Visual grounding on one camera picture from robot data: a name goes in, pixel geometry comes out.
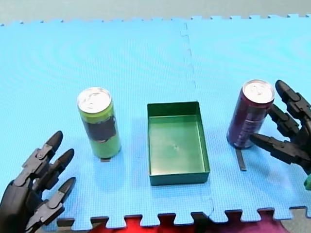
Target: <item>metal strip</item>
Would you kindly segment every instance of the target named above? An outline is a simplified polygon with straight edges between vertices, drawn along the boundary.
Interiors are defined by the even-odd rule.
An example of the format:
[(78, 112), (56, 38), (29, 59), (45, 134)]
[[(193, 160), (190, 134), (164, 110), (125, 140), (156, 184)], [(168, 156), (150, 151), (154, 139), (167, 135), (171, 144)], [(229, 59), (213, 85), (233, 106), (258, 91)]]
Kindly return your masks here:
[(244, 159), (243, 159), (243, 156), (242, 156), (241, 149), (235, 149), (235, 153), (237, 155), (237, 159), (238, 159), (240, 170), (241, 171), (246, 171), (246, 166), (245, 166), (245, 163), (244, 163)]

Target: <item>green object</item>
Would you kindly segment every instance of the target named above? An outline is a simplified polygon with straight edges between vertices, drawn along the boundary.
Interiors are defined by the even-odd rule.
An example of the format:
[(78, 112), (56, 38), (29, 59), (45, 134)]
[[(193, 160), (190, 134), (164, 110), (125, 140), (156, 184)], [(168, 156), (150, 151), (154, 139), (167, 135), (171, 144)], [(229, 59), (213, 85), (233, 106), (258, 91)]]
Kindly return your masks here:
[(121, 143), (108, 91), (100, 87), (84, 90), (78, 97), (78, 107), (93, 153), (103, 159), (116, 155)]
[(209, 174), (198, 102), (148, 104), (151, 185), (204, 183)]
[(306, 188), (306, 190), (311, 190), (311, 174), (306, 178), (305, 182), (304, 182), (304, 186)]

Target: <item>purple can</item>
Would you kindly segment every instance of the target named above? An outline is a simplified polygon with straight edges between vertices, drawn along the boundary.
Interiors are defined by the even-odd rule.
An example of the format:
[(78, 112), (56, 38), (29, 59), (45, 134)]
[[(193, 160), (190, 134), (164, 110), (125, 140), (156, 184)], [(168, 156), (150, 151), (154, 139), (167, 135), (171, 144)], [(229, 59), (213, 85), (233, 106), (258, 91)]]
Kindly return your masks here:
[(232, 146), (241, 149), (252, 146), (249, 135), (261, 128), (274, 97), (273, 87), (265, 81), (251, 80), (243, 85), (227, 132)]

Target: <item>gray floor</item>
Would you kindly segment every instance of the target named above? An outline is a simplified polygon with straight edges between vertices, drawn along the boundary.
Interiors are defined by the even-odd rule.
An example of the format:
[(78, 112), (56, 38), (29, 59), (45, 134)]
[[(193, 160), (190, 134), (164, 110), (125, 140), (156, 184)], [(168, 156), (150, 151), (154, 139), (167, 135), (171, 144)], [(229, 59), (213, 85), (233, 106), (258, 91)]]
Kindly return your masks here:
[[(229, 16), (269, 14), (286, 16), (311, 13), (310, 0), (0, 0), (0, 24), (15, 21), (31, 22), (52, 19), (103, 19), (133, 17), (190, 18), (191, 16)], [(311, 229), (311, 220), (305, 218), (305, 210), (294, 210), (295, 218), (283, 221), (292, 233), (306, 233)]]

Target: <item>robotic hand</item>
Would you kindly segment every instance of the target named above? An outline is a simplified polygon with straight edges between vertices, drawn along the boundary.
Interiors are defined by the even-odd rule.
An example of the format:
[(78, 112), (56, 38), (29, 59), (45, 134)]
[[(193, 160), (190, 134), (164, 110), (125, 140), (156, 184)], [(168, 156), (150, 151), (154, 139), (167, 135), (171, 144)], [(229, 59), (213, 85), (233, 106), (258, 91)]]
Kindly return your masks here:
[(42, 200), (43, 191), (58, 182), (74, 155), (74, 150), (69, 149), (50, 164), (62, 139), (62, 132), (56, 132), (32, 153), (22, 172), (8, 184), (0, 203), (0, 233), (34, 233), (65, 210), (63, 203), (74, 187), (75, 177), (68, 179), (50, 200)]
[(268, 114), (277, 124), (278, 131), (289, 141), (279, 141), (273, 137), (252, 134), (250, 140), (257, 146), (269, 151), (271, 155), (288, 164), (300, 165), (309, 175), (304, 186), (311, 190), (311, 110), (310, 104), (301, 94), (294, 92), (281, 80), (276, 82), (276, 91), (287, 105), (287, 111), (295, 119), (300, 120), (301, 128), (288, 114), (282, 112), (276, 105), (272, 105)]

